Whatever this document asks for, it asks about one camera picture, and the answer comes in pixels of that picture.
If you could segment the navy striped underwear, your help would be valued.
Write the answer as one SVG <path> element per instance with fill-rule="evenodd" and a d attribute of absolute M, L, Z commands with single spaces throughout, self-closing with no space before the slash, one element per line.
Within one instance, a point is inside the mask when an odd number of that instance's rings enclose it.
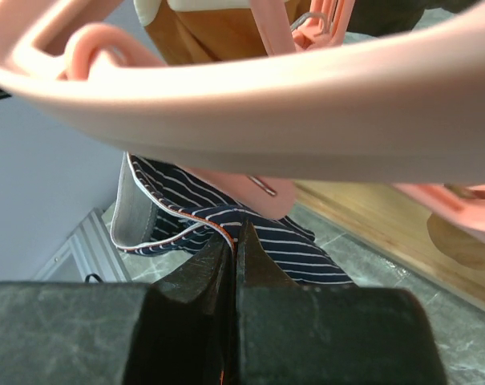
<path fill-rule="evenodd" d="M 315 235 L 289 217 L 266 219 L 174 164 L 126 153 L 121 164 L 111 239 L 125 253 L 154 257 L 172 250 L 194 254 L 219 234 L 237 251 L 250 221 L 263 250 L 301 285 L 351 285 L 353 280 Z"/>

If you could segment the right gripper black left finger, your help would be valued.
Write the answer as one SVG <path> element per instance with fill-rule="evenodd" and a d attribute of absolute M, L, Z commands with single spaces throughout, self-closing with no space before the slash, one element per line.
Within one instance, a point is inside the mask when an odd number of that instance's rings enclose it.
<path fill-rule="evenodd" d="M 232 300 L 232 253 L 219 235 L 155 283 L 159 384 L 220 384 Z"/>

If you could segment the pink round clip hanger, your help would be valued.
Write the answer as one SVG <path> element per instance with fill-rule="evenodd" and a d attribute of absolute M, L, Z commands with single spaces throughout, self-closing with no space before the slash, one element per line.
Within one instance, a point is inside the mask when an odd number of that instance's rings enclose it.
<path fill-rule="evenodd" d="M 394 183 L 485 233 L 485 1 L 409 34 L 297 52 L 277 1 L 272 55 L 168 67 L 105 23 L 116 1 L 0 1 L 0 88 L 141 156 L 257 176 Z"/>

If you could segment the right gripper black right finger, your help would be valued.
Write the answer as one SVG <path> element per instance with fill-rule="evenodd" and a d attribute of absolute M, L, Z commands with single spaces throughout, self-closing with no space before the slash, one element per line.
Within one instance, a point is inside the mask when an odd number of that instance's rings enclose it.
<path fill-rule="evenodd" d="M 237 379 L 240 384 L 287 384 L 285 295 L 297 284 L 264 251 L 253 224 L 240 229 L 236 256 Z"/>

